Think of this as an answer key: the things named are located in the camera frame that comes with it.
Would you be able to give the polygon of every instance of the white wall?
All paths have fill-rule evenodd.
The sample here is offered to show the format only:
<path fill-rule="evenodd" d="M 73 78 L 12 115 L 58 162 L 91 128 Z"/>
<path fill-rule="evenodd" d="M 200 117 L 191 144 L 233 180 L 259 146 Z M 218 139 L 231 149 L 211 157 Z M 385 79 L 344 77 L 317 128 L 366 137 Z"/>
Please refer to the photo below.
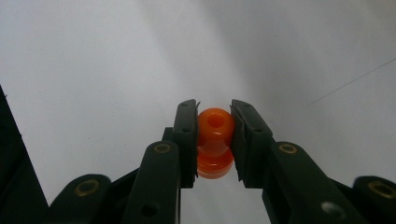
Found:
<path fill-rule="evenodd" d="M 177 104 L 252 103 L 331 178 L 396 181 L 391 0 L 1 1 L 0 84 L 49 202 L 137 168 Z M 181 223 L 269 223 L 232 170 L 182 191 Z"/>

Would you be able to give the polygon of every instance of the orange spool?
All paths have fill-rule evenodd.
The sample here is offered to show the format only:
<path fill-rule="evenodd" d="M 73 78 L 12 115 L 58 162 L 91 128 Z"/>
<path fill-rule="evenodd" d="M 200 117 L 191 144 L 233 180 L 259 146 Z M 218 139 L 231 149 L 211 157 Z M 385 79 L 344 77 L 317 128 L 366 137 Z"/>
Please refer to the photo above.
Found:
<path fill-rule="evenodd" d="M 198 116 L 198 125 L 198 175 L 220 178 L 233 165 L 233 117 L 223 109 L 209 108 Z"/>

